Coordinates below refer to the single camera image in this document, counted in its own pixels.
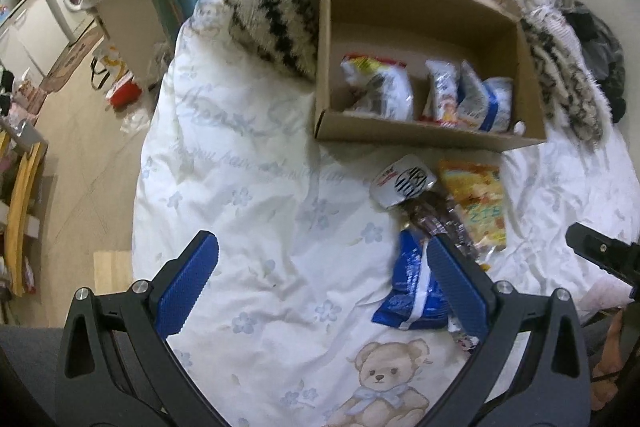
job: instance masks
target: person's foot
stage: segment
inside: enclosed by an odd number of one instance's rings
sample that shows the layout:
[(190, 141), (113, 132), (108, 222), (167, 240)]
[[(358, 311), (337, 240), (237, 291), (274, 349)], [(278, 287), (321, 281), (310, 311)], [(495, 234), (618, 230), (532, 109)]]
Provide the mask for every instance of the person's foot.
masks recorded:
[(591, 383), (592, 411), (601, 410), (618, 393), (618, 387), (615, 382), (618, 377), (617, 373), (622, 370), (624, 365), (620, 354), (620, 331), (622, 331), (622, 312), (619, 312), (613, 318), (602, 350), (602, 358), (591, 373), (593, 378), (615, 373), (612, 378)]

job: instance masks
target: blue snack bag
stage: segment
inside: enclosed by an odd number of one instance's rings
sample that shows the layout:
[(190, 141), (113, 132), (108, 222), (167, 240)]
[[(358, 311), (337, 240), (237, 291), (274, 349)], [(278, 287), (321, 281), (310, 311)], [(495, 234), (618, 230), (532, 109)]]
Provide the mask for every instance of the blue snack bag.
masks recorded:
[(433, 278), (424, 248), (409, 229), (400, 232), (400, 255), (386, 296), (372, 322), (399, 330), (436, 330), (447, 326), (449, 305)]

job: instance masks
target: metal screw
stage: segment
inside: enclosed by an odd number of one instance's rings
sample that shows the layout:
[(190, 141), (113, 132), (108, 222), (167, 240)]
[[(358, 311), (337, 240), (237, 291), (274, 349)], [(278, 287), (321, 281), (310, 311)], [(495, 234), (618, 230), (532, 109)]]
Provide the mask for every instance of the metal screw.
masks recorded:
[(131, 285), (131, 289), (133, 290), (133, 293), (144, 293), (149, 289), (149, 281), (145, 281), (145, 280), (135, 281)]
[(503, 295), (509, 295), (513, 292), (513, 284), (509, 281), (498, 281), (495, 283), (495, 287)]
[(558, 297), (561, 301), (567, 302), (569, 299), (571, 299), (571, 293), (569, 293), (569, 291), (565, 290), (564, 288), (558, 288), (556, 290), (556, 297)]
[(89, 296), (89, 288), (80, 288), (76, 292), (76, 299), (84, 301)]

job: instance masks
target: white snack bag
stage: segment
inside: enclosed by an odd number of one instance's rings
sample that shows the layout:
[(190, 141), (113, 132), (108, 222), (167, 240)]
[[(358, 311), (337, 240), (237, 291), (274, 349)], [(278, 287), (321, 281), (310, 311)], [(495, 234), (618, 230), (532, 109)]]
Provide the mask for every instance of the white snack bag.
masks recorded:
[(414, 91), (405, 64), (365, 55), (347, 55), (340, 65), (357, 98), (349, 110), (386, 120), (414, 119)]
[(430, 190), (437, 181), (420, 158), (408, 154), (375, 177), (369, 194), (380, 206), (390, 208)]
[(458, 121), (472, 130), (505, 132), (511, 122), (513, 81), (503, 76), (480, 80), (466, 60), (460, 68)]
[(444, 60), (427, 60), (425, 65), (431, 89), (420, 119), (434, 121), (444, 127), (455, 127), (458, 122), (458, 69)]

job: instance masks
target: yellow snack bag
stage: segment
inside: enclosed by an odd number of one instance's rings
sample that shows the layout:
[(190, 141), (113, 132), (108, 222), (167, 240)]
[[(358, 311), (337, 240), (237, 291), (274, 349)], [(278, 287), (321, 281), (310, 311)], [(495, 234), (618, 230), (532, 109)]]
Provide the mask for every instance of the yellow snack bag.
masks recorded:
[(500, 168), (442, 160), (440, 179), (460, 206), (466, 229), (478, 250), (487, 252), (505, 248), (507, 238)]

